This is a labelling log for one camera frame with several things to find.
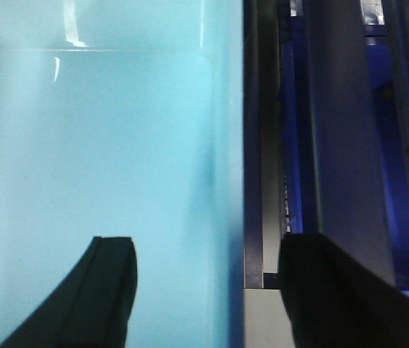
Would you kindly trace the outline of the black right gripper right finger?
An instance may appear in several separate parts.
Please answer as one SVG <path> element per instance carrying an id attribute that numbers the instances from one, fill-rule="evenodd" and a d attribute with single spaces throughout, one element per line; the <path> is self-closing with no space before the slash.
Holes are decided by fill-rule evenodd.
<path id="1" fill-rule="evenodd" d="M 296 347 L 409 347 L 409 297 L 325 236 L 286 235 L 278 275 Z"/>

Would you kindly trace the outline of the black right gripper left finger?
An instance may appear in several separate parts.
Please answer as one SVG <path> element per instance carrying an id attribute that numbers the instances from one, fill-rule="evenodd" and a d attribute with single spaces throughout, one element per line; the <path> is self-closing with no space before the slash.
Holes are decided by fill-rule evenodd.
<path id="1" fill-rule="evenodd" d="M 138 284 L 130 237 L 95 237 L 1 347 L 124 347 Z"/>

